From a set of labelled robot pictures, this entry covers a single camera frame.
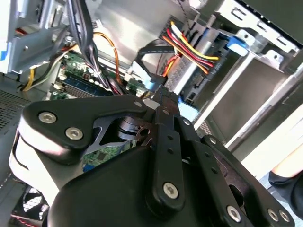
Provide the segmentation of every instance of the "ventilation grille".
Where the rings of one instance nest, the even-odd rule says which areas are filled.
[[[205,135],[211,135],[212,132],[209,130],[209,127],[206,122],[203,122],[200,128],[205,132]]]
[[[29,101],[0,90],[0,131],[15,117],[19,116],[23,107]]]

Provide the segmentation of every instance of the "black wire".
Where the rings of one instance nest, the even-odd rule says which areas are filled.
[[[62,31],[58,34],[58,37],[53,45],[53,49],[52,49],[52,53],[51,56],[53,56],[54,54],[56,54],[59,50],[60,47],[66,37],[66,34],[68,32],[68,30],[70,29],[70,26],[66,26],[64,29],[62,29]]]
[[[180,5],[180,7],[181,7],[182,11],[183,11],[183,14],[184,14],[185,20],[186,20],[187,25],[188,25],[188,29],[190,30],[189,19],[188,19],[187,15],[186,15],[186,12],[185,12],[184,8],[183,8],[183,5],[182,5],[182,3],[181,3],[181,1],[180,1],[180,0],[177,0],[177,1],[178,1],[179,5]]]
[[[43,75],[42,75],[41,77],[39,77],[38,79],[36,79],[36,80],[33,82],[32,86],[35,85],[35,84],[37,84],[37,83],[39,83],[39,82],[42,81],[43,79],[45,79],[45,77],[47,76],[47,74],[48,74],[49,71],[51,70],[51,68],[52,68],[52,66],[53,66],[53,64],[54,64],[54,62],[56,61],[57,57],[58,57],[57,55],[55,55],[54,57],[52,57],[52,60],[49,62],[49,64],[48,64],[48,66],[47,66],[45,72],[43,73]],[[20,89],[20,91],[23,91],[23,89],[27,86],[27,84],[28,84],[28,83],[26,83],[26,84]]]
[[[79,49],[82,53],[82,56],[84,58],[84,60],[92,67],[94,68],[93,66],[93,63],[91,62],[91,60],[89,59],[88,55],[87,55],[87,52],[85,50],[85,48],[83,47],[82,45],[82,40],[80,39],[80,36],[79,36],[79,31],[78,31],[78,26],[77,26],[77,19],[76,19],[76,10],[75,10],[75,5],[74,5],[74,2],[73,0],[68,0],[68,15],[69,15],[69,22],[70,22],[70,26],[71,26],[71,33],[76,41],[76,43],[78,44],[79,46]]]
[[[79,15],[79,22],[81,27],[81,42],[84,50],[87,50],[93,43],[93,25],[89,15],[87,5],[83,0],[75,0],[76,9]]]

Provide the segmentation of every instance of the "screw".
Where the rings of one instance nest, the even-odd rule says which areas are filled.
[[[176,199],[178,197],[178,190],[172,183],[166,182],[163,185],[163,190],[164,193],[171,199]]]
[[[241,221],[241,216],[240,213],[237,211],[237,209],[235,209],[233,206],[228,206],[226,209],[229,217],[231,217],[232,220],[234,220],[237,223]]]
[[[187,125],[190,125],[190,121],[188,119],[183,119],[183,122]]]
[[[277,214],[272,209],[267,209],[267,212],[274,221],[279,221]]]
[[[38,118],[43,123],[47,123],[47,124],[52,124],[57,120],[56,116],[50,112],[42,112],[39,114]]]
[[[167,110],[163,109],[163,112],[164,112],[165,114],[169,115],[169,112],[168,112]]]
[[[71,140],[80,140],[83,137],[83,132],[80,129],[71,127],[66,130],[65,135]]]
[[[279,210],[279,213],[280,213],[281,217],[284,219],[284,221],[290,222],[289,217],[283,211]]]
[[[138,106],[138,107],[142,107],[142,104],[139,103],[139,102],[137,102],[137,101],[136,101],[134,104],[135,104],[136,106]]]
[[[209,138],[209,140],[213,143],[213,144],[216,144],[217,143],[217,141],[214,139],[214,138]]]

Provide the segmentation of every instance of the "wire bundle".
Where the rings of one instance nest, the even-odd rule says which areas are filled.
[[[185,56],[187,59],[195,63],[205,74],[208,74],[210,68],[214,66],[214,62],[219,58],[216,56],[206,56],[198,52],[194,47],[192,47],[182,32],[177,28],[174,22],[171,22],[171,30],[166,29],[167,35],[163,36],[163,39],[172,45],[180,54]],[[169,60],[166,70],[164,70],[163,76],[166,76],[176,58]]]
[[[119,73],[119,57],[115,45],[105,34],[93,32],[92,22],[85,1],[68,0],[68,14],[70,25],[66,26],[59,33],[57,40],[54,43],[52,58],[50,59],[49,66],[45,73],[34,80],[35,71],[34,69],[31,69],[28,82],[24,86],[20,85],[18,88],[22,91],[29,91],[31,88],[44,83],[50,77],[56,64],[63,56],[78,47],[87,66],[94,70],[94,76],[99,78],[99,83],[105,89],[111,90],[114,94],[127,93],[124,88],[121,88],[122,80]],[[64,42],[64,38],[69,31],[71,32],[75,43],[72,46],[60,49]],[[20,35],[26,35],[26,32],[21,28],[18,28],[16,32]],[[116,79],[111,79],[109,75],[106,74],[106,70],[98,63],[98,49],[93,41],[93,36],[96,35],[105,38],[113,47],[116,59]]]

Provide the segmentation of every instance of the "metal frame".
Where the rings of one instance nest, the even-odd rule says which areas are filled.
[[[2,54],[6,57],[0,61],[1,72],[21,73],[33,65],[49,59],[52,54],[53,36],[62,27],[61,20],[66,2],[48,0],[39,13],[40,0],[11,0],[9,14],[3,23],[9,26],[4,32]],[[36,31],[22,36],[15,36],[18,27],[36,24]]]
[[[231,148],[232,144],[241,138],[249,128],[253,127],[260,120],[260,117],[277,102],[303,77],[303,64],[297,72],[291,76],[272,94],[272,96],[255,112],[255,114],[243,125],[243,127],[225,144],[226,148]]]
[[[295,44],[268,25],[270,21],[267,24],[264,23],[262,21],[263,16],[257,17],[234,0],[225,0],[217,12],[238,27],[253,29],[286,53],[294,51],[295,54],[299,51],[299,48]]]
[[[202,107],[199,117],[195,121],[194,127],[198,129],[200,125],[205,121],[211,111],[216,107],[216,105],[220,102],[223,96],[227,93],[227,91],[232,87],[234,82],[239,78],[241,73],[247,68],[247,66],[254,59],[255,55],[249,53],[244,59],[239,59],[238,63],[236,63],[233,69],[230,70],[230,73],[225,77],[225,80],[218,86],[217,92],[214,91],[215,96]]]

